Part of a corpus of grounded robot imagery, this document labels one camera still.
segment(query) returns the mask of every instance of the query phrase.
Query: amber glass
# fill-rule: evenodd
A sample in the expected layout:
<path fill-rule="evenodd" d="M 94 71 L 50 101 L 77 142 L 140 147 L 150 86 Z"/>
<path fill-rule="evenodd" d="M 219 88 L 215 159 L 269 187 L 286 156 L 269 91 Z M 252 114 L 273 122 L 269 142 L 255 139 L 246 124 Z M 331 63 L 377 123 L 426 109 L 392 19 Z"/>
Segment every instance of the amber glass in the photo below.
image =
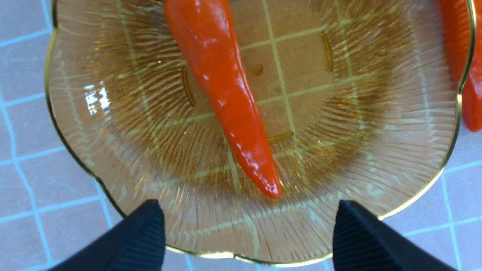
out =
<path fill-rule="evenodd" d="M 383 218 L 433 184 L 455 142 L 462 77 L 449 73 L 438 1 L 230 3 L 279 200 L 230 154 L 161 0 L 54 1 L 54 123 L 121 212 L 158 199 L 179 251 L 306 262 L 331 253 L 340 199 Z M 453 53 L 466 63 L 468 51 Z"/>

